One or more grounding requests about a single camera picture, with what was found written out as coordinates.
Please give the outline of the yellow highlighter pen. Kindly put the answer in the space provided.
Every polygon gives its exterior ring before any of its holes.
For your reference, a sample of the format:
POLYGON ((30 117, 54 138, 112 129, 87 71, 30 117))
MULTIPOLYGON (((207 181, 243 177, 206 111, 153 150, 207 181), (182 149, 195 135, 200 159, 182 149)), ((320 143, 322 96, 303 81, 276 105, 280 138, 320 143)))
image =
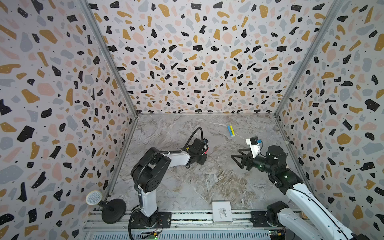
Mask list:
POLYGON ((234 132, 234 129, 233 129, 233 126, 232 126, 232 125, 230 125, 230 129, 231 129, 232 137, 234 137, 234 136, 235 136, 235 132, 234 132))

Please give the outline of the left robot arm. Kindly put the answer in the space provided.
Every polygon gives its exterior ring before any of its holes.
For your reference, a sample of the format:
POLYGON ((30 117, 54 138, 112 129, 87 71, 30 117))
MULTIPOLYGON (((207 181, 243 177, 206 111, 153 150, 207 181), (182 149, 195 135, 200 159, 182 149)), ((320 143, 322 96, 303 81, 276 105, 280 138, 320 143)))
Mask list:
POLYGON ((139 212, 134 214, 134 223, 151 228, 160 222, 156 189, 169 168, 185 166, 189 168, 197 163, 204 165, 207 160, 209 141, 205 138, 194 139, 191 145, 181 150, 160 151, 150 148, 141 157, 131 171, 134 188, 139 196, 139 212))

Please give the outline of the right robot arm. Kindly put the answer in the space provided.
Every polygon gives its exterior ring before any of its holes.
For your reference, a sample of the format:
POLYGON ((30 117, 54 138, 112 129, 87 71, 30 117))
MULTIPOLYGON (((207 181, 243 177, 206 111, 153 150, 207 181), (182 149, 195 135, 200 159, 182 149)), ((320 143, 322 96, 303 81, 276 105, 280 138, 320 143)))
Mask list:
POLYGON ((287 153, 279 146, 270 146, 265 155, 261 145, 240 149, 231 159, 241 168, 255 168, 268 174, 271 183, 293 201, 311 221, 297 216, 287 204, 278 201, 267 207, 266 222, 271 227, 284 226, 302 240, 366 240, 335 218, 311 193, 302 179, 287 167, 287 153))

